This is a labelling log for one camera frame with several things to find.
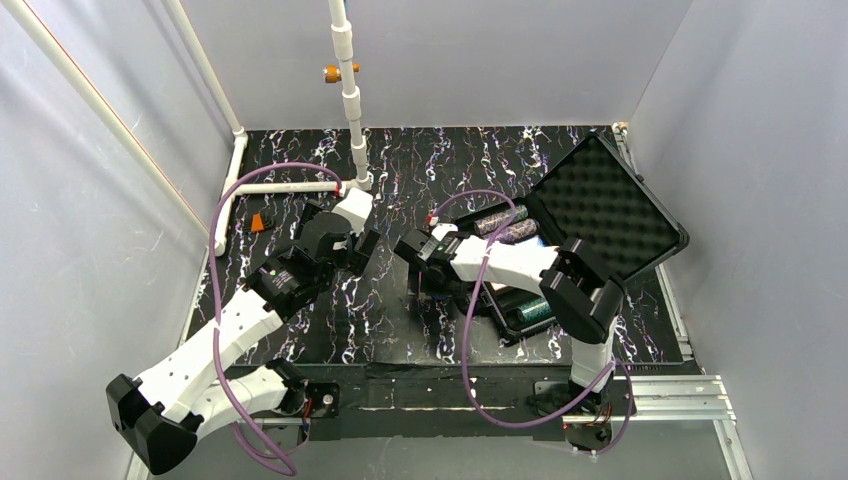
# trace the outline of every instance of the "white pvc pipe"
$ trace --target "white pvc pipe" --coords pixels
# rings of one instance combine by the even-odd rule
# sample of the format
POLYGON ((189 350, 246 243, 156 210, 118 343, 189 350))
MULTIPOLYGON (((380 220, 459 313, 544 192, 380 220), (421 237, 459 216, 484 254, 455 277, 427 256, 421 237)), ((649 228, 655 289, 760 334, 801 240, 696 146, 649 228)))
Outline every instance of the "white pvc pipe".
MULTIPOLYGON (((356 186, 356 180, 342 182, 345 189, 356 186)), ((236 195, 258 193, 334 192, 336 182, 248 183, 236 190, 236 195)))
POLYGON ((215 70, 212 69, 212 64, 209 62, 209 58, 203 50, 203 45, 200 44, 200 39, 197 38, 197 33, 194 31, 194 27, 191 26, 191 22, 189 21, 188 15, 186 15, 185 9, 180 3, 180 0, 165 0, 165 6, 168 7, 168 10, 170 10, 172 19, 176 22, 177 27, 183 34, 183 37, 187 42, 186 46, 191 52, 191 55, 194 57, 194 60, 197 62, 200 74, 203 76, 203 79, 212 91, 212 95, 215 97, 215 101, 224 113, 224 117, 227 118, 227 123, 230 124, 230 129, 232 129, 233 134, 237 135, 244 132, 244 127, 242 127, 238 118, 236 118, 233 106, 230 105, 230 100, 227 98, 227 94, 224 93, 224 88, 221 86, 221 82, 218 81, 218 76, 215 75, 215 70))
MULTIPOLYGON (((238 172, 241 170, 241 162, 244 158, 244 149, 247 148, 247 134, 240 132, 236 134, 236 139, 233 142, 233 156, 230 159, 230 167, 227 169, 227 176, 224 178, 224 191, 221 196, 238 181, 238 172)), ((235 195, 231 195, 224 203, 224 208, 221 209, 221 214, 218 216, 218 225, 215 227, 215 256, 220 257, 227 249, 227 228, 230 226, 230 212, 233 208, 233 200, 235 195)))
POLYGON ((368 173, 367 145, 360 124, 360 92, 353 74, 353 31, 347 20, 344 0, 329 1, 330 16, 333 19, 330 26, 333 33, 333 50, 339 61, 339 73, 342 76, 342 100, 350 127, 350 149, 353 163, 356 165, 356 183, 359 188, 370 190, 373 176, 368 173))
POLYGON ((49 58, 53 65, 59 69, 66 80, 74 87, 85 103, 94 111, 100 120, 109 128, 112 135, 127 149, 130 156, 141 166, 142 170, 153 180, 153 183, 168 197, 168 200, 177 207, 191 223, 191 225, 203 235, 209 236, 209 230, 191 208, 185 198, 180 194, 177 187, 168 179, 153 157, 145 150, 138 138, 132 133, 127 125, 121 120, 112 106, 97 90, 91 80, 79 68, 70 54, 65 50, 59 40, 53 35, 47 25, 35 13, 26 0, 0 0, 6 10, 14 17, 15 21, 26 31, 32 40, 38 45, 42 52, 49 58))

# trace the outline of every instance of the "orange valve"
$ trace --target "orange valve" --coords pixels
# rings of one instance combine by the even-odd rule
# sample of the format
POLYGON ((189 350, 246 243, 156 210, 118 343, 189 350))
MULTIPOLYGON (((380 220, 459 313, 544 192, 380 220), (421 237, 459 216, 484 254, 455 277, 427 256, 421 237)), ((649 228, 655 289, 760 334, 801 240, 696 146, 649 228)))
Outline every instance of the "orange valve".
MULTIPOLYGON (((359 72, 359 64, 353 64, 353 71, 359 72)), ((324 67, 324 83, 336 83, 341 81, 342 72, 339 71, 339 67, 335 65, 327 65, 324 67)))
POLYGON ((274 227, 274 218, 268 215, 267 212, 259 212, 253 214, 250 225, 246 225, 245 230, 250 233, 264 232, 274 227))

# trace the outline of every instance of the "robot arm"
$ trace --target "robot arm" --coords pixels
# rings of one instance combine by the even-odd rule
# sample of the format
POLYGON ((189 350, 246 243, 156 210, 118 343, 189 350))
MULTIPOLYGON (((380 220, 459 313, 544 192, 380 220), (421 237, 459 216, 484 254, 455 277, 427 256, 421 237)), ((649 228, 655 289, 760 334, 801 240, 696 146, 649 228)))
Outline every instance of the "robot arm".
MULTIPOLYGON (((475 282, 486 256, 487 240, 440 224, 432 235, 412 230, 395 253, 421 276, 421 285, 442 295, 464 294, 475 282)), ((580 389, 612 361, 613 329, 624 299, 624 285, 582 240, 559 247, 494 243, 483 279, 542 296, 571 337, 571 382, 580 389)), ((593 388, 600 393, 610 373, 593 388)))
MULTIPOLYGON (((275 251, 246 279, 222 310, 220 326, 207 322, 173 353, 135 378, 118 375, 106 388, 115 429, 153 474, 178 465, 197 441, 239 418, 216 381, 212 336, 220 330, 226 369, 284 319, 330 288, 338 269, 359 275, 379 239, 365 232, 372 196, 352 189, 332 211, 308 204, 295 241, 275 251)), ((306 379, 278 359, 230 381, 250 413, 294 413, 303 405, 306 379)))

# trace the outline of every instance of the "white wall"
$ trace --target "white wall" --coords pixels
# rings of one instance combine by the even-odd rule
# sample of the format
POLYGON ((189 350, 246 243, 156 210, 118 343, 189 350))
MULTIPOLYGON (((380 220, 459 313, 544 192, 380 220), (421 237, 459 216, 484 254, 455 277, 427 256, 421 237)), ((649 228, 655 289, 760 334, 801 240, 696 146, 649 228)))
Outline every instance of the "white wall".
POLYGON ((845 477, 848 4, 695 0, 631 122, 756 478, 845 477))
MULTIPOLYGON (((145 4, 33 3, 208 217, 227 133, 145 4)), ((204 240, 2 8, 0 92, 0 477, 120 478, 104 388, 174 348, 204 240)))
MULTIPOLYGON (((630 118, 691 0, 349 0, 363 125, 630 118)), ((184 0, 248 129, 346 127, 326 0, 184 0)))

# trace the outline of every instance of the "black marble table surface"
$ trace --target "black marble table surface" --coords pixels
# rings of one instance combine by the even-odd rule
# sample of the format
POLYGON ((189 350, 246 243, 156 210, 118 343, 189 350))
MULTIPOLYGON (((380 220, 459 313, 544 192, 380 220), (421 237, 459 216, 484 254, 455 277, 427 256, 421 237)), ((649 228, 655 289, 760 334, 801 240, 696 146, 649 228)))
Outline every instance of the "black marble table surface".
MULTIPOLYGON (((368 156, 374 174, 371 224, 382 234, 362 277, 338 274, 334 288, 261 340, 239 363, 262 364, 285 357, 296 363, 362 364, 369 362, 452 364, 459 359, 462 317, 447 302, 418 301, 406 294, 407 266, 392 249, 405 231, 423 225, 427 215, 450 195, 474 188, 502 191, 512 197, 529 192, 590 130, 612 139, 609 127, 487 127, 370 129, 368 156)), ((300 161, 353 178, 350 137, 346 130, 252 131, 242 173, 278 162, 300 161)), ((324 179, 321 174, 277 171, 262 181, 324 179)), ((291 238, 307 198, 325 194, 252 195, 233 206, 229 245, 218 261, 224 300, 274 245, 291 238), (248 219, 269 212, 277 228, 246 233, 248 219)), ((468 198, 455 203, 447 217, 495 202, 468 198)), ((208 270, 195 300, 189 336, 213 314, 208 270)), ((677 339, 653 271, 628 284, 629 295, 616 329, 615 355, 630 363, 682 362, 677 339)), ((517 345, 504 347, 488 318, 475 317, 471 361, 474 363, 567 363, 569 342, 552 327, 517 345)))

